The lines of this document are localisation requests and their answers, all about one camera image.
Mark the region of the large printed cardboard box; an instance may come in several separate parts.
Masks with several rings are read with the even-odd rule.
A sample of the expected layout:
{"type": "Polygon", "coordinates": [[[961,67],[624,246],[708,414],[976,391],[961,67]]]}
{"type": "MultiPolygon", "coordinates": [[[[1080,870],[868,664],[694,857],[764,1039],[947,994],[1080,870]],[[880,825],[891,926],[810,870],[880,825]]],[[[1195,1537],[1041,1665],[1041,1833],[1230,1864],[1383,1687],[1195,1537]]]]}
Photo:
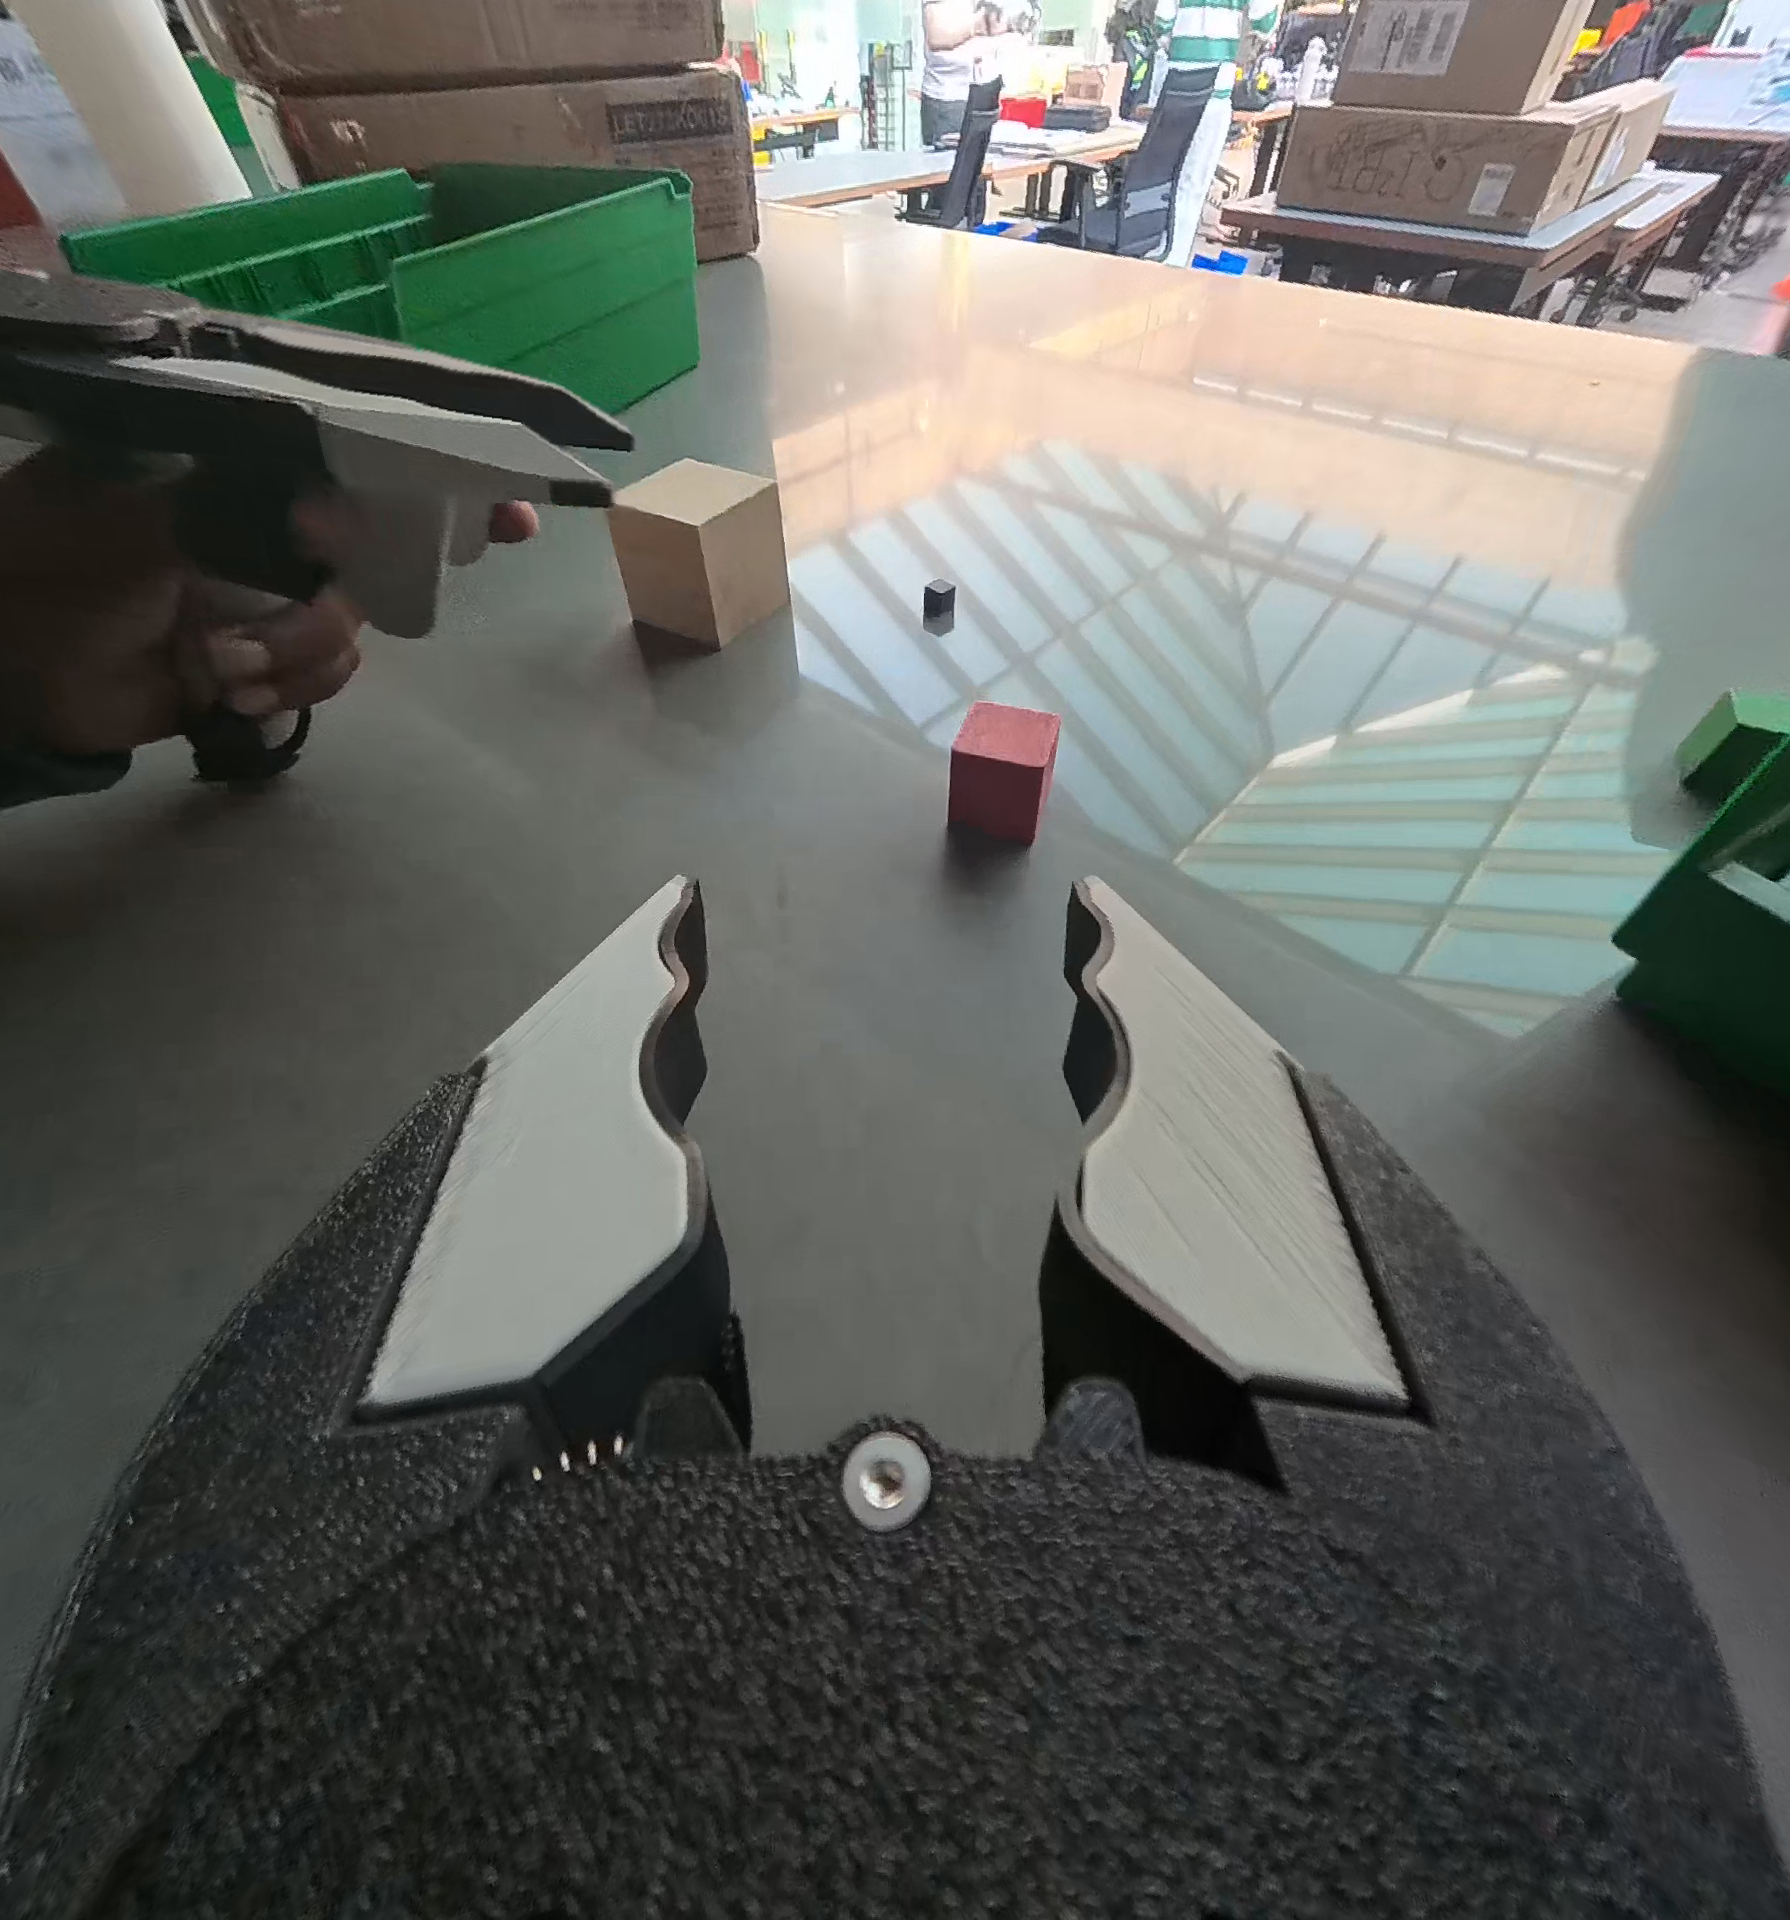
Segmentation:
{"type": "Polygon", "coordinates": [[[230,77],[284,96],[650,77],[716,64],[720,2],[180,2],[230,77]]]}

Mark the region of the wooden-top work table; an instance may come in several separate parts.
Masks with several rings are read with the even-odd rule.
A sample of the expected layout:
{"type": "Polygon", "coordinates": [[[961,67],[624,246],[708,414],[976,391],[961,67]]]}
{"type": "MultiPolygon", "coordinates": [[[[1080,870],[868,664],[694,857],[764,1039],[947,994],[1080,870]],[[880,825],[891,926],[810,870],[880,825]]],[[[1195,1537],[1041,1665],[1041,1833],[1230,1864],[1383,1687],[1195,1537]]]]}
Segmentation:
{"type": "Polygon", "coordinates": [[[1276,258],[1284,284],[1441,303],[1534,321],[1628,321],[1718,175],[1644,169],[1596,202],[1526,234],[1230,201],[1221,223],[1276,258]]]}

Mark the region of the white paper roll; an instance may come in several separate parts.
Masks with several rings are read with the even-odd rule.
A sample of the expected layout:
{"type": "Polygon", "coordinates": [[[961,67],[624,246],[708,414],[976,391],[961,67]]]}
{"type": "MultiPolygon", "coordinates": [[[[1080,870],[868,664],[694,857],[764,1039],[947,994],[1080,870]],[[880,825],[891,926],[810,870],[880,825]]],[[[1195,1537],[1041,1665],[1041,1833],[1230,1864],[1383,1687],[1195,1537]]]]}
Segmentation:
{"type": "Polygon", "coordinates": [[[134,217],[242,202],[248,178],[161,2],[8,2],[134,217]]]}

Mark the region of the red wooden cube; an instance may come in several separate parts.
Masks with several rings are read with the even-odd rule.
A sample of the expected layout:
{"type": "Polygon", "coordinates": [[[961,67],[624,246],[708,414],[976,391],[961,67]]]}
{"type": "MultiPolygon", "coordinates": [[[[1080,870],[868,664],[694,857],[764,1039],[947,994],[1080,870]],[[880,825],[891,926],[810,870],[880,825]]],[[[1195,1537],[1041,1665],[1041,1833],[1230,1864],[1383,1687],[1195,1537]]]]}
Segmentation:
{"type": "Polygon", "coordinates": [[[950,747],[947,825],[1034,846],[1056,773],[1061,717],[1047,709],[980,701],[950,747]]]}

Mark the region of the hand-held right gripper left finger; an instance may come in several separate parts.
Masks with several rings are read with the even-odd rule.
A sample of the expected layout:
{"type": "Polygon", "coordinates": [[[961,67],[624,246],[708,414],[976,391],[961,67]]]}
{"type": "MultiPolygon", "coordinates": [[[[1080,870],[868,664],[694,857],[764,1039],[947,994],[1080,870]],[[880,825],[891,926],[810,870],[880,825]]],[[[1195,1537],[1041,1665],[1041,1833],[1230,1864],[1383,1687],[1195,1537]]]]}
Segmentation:
{"type": "Polygon", "coordinates": [[[370,1425],[518,1405],[549,1453],[630,1440],[694,1380],[752,1440],[730,1257],[688,1132],[705,904],[669,876],[483,1049],[361,1376],[370,1425]]]}

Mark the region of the grey office desk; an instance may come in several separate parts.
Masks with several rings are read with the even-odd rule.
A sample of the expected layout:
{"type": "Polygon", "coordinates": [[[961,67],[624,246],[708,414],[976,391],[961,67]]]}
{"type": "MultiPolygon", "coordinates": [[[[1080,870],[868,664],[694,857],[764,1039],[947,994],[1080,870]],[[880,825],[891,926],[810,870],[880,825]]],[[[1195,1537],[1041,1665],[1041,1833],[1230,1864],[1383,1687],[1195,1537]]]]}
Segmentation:
{"type": "MultiPolygon", "coordinates": [[[[983,156],[983,178],[990,182],[1032,179],[1061,162],[1106,165],[1143,143],[1140,121],[1114,118],[1102,131],[1029,128],[1000,121],[983,156]]],[[[784,160],[756,172],[758,202],[775,207],[841,207],[880,194],[913,194],[945,186],[952,175],[952,149],[941,150],[835,150],[822,144],[816,156],[784,160]]]]}

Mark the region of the black office chair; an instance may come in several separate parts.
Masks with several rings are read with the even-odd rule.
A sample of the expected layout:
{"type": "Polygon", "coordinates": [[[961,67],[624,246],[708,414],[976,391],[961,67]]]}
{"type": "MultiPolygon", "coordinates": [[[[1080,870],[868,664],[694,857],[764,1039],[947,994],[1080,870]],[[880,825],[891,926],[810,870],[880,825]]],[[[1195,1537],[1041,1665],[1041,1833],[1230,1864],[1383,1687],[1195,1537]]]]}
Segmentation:
{"type": "Polygon", "coordinates": [[[989,211],[989,143],[1000,121],[1002,77],[989,77],[958,98],[921,96],[926,149],[950,153],[945,182],[906,188],[897,217],[939,230],[976,230],[989,211]]]}
{"type": "Polygon", "coordinates": [[[1063,217],[1041,230],[1041,245],[1136,258],[1169,253],[1176,182],[1207,89],[1207,77],[1182,72],[1163,82],[1140,144],[1109,165],[1106,201],[1099,201],[1089,175],[1080,178],[1063,201],[1063,217]]]}

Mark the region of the person's left hand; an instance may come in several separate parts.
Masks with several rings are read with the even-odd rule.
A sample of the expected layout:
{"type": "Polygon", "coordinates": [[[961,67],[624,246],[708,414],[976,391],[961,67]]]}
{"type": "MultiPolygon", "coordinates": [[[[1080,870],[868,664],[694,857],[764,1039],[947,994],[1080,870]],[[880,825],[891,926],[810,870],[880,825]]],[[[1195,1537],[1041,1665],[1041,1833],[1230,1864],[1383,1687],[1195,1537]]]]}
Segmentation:
{"type": "Polygon", "coordinates": [[[0,475],[0,732],[119,754],[226,705],[254,721],[332,701],[367,616],[338,589],[255,605],[178,550],[172,483],[119,480],[71,451],[0,475]]]}

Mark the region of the green wooden cube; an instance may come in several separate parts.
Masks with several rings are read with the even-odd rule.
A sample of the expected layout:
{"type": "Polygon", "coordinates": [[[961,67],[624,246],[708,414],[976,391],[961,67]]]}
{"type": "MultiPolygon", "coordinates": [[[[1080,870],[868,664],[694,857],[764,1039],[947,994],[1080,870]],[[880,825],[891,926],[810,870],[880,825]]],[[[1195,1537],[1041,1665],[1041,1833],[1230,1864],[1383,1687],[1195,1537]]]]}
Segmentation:
{"type": "Polygon", "coordinates": [[[1693,798],[1725,805],[1790,740],[1790,695],[1730,687],[1673,753],[1693,798]]]}

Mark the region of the scribbled cardboard box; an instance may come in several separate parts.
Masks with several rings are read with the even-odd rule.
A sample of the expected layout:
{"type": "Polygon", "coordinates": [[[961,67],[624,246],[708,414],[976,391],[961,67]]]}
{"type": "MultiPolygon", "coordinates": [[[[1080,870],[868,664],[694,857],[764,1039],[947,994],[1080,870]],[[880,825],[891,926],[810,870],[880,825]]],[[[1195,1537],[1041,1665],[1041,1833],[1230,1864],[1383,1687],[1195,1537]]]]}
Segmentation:
{"type": "Polygon", "coordinates": [[[1529,234],[1635,178],[1672,104],[1662,77],[1523,115],[1306,104],[1294,111],[1276,202],[1529,234]]]}

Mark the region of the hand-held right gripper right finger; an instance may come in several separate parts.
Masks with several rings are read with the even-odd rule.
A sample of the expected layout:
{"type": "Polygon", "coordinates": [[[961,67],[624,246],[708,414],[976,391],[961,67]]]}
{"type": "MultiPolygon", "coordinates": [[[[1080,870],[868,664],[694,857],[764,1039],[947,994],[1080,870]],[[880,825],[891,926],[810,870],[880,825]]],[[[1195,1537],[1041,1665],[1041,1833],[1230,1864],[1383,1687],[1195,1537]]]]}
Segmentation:
{"type": "Polygon", "coordinates": [[[1080,1123],[1051,1257],[1047,1395],[1117,1374],[1156,1411],[1210,1395],[1407,1411],[1387,1329],[1295,1061],[1102,876],[1075,879],[1061,1075],[1080,1123]]]}

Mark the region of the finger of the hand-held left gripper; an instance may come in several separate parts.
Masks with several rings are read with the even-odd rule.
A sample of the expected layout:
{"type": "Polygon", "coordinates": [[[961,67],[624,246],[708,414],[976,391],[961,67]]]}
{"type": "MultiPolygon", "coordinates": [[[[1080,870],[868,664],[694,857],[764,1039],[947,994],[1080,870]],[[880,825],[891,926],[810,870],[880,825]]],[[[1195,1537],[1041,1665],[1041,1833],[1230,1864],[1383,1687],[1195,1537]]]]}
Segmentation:
{"type": "Polygon", "coordinates": [[[534,374],[479,365],[406,342],[278,319],[193,319],[193,359],[303,374],[350,396],[402,398],[524,423],[567,451],[633,451],[633,432],[581,396],[534,374]]]}
{"type": "Polygon", "coordinates": [[[537,432],[386,398],[304,400],[332,475],[338,589],[386,637],[434,631],[445,576],[504,504],[608,507],[614,487],[537,432]]]}

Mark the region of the plain brown cardboard box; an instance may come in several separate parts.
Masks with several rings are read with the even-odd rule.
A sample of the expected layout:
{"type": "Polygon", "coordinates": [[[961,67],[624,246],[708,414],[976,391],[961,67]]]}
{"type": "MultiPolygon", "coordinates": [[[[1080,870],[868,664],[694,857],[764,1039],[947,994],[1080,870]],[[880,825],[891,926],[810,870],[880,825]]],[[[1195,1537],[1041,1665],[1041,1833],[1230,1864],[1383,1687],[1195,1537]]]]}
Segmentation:
{"type": "Polygon", "coordinates": [[[445,162],[672,172],[691,179],[704,263],[761,242],[751,112],[733,70],[691,64],[658,75],[419,92],[284,96],[284,143],[304,179],[445,162]]]}

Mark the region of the large plain wooden cube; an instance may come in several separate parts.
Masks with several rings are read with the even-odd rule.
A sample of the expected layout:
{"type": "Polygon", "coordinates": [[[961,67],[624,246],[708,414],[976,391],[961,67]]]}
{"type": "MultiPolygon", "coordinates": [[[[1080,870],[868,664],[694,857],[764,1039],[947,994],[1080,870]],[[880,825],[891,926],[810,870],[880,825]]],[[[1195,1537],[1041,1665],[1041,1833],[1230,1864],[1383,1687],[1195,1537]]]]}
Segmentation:
{"type": "Polygon", "coordinates": [[[636,628],[720,650],[791,608],[775,480],[682,458],[620,487],[608,519],[636,628]]]}

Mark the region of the green plastic bin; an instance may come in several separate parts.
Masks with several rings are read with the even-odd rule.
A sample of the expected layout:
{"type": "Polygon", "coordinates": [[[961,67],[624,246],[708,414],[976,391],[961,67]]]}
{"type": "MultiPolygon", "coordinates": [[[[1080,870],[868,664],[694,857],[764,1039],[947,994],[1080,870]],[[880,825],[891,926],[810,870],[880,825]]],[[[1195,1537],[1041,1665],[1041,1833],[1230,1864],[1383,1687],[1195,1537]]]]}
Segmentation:
{"type": "Polygon", "coordinates": [[[1790,732],[1614,940],[1622,998],[1790,1100],[1790,732]]]}
{"type": "Polygon", "coordinates": [[[701,362],[691,179],[450,162],[62,234],[78,275],[373,335],[617,414],[701,362]]]}

